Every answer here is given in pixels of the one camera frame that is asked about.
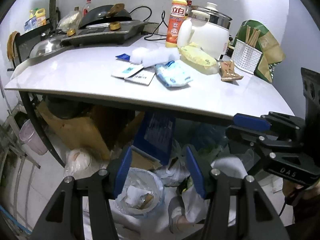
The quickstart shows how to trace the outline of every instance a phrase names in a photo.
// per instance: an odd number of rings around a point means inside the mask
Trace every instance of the chopstick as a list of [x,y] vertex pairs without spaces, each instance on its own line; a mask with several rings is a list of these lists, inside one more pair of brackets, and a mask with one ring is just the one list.
[[248,45],[250,45],[250,44],[251,44],[251,42],[252,42],[252,40],[253,40],[253,37],[254,37],[254,35],[255,35],[256,31],[257,31],[257,29],[256,29],[256,28],[254,28],[254,29],[253,29],[253,32],[252,32],[252,35],[251,35],[251,37],[250,37],[250,39],[249,39],[249,41],[248,41]]
[[245,36],[245,43],[246,44],[248,44],[248,41],[249,41],[250,30],[251,30],[251,27],[247,25],[247,33],[246,33],[246,36]]
[[254,47],[254,48],[257,45],[257,41],[259,39],[260,32],[261,32],[260,30],[257,31],[256,38],[254,39],[254,42],[252,43],[252,47]]

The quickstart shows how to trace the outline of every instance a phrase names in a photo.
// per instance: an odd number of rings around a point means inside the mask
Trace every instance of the yellow food package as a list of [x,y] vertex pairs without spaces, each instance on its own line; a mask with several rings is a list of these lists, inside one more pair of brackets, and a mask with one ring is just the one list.
[[182,55],[181,60],[204,74],[216,74],[219,71],[217,61],[209,54],[202,51],[200,46],[190,43],[187,46],[179,48]]

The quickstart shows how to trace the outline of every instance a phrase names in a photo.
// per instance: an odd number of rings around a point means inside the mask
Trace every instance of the stainless steel pot lid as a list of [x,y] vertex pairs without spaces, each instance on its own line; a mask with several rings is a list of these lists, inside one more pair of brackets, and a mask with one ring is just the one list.
[[55,52],[62,48],[61,39],[65,38],[64,34],[54,34],[49,36],[46,40],[36,44],[30,51],[30,58],[35,58],[49,53]]
[[217,5],[214,3],[208,2],[206,7],[191,5],[190,10],[191,12],[188,15],[190,18],[210,22],[226,29],[230,28],[230,22],[232,21],[232,18],[228,15],[220,13],[217,10]]

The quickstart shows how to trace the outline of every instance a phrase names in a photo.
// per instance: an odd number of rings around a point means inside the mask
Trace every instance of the table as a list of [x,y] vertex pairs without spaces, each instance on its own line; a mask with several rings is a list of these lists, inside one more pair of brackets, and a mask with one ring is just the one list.
[[122,46],[105,45],[75,48],[46,60],[23,62],[27,67],[13,78],[6,90],[18,90],[36,131],[51,154],[64,166],[51,142],[39,125],[28,92],[54,94],[57,97],[134,110],[160,110],[176,117],[195,121],[229,125],[235,114],[261,116],[269,111],[293,115],[293,112],[273,87],[264,80],[236,70],[242,80],[222,82],[220,75],[205,75],[187,64],[193,81],[186,87],[167,89],[154,77],[149,86],[111,77],[114,69],[127,62],[115,56],[133,49],[164,47],[163,42],[131,39]]

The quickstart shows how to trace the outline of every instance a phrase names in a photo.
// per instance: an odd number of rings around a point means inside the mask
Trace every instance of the rice cooker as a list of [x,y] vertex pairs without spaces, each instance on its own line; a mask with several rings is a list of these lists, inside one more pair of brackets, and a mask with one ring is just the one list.
[[210,2],[206,7],[190,6],[190,10],[179,30],[178,48],[194,42],[210,56],[222,59],[228,47],[232,18],[218,12],[217,5]]

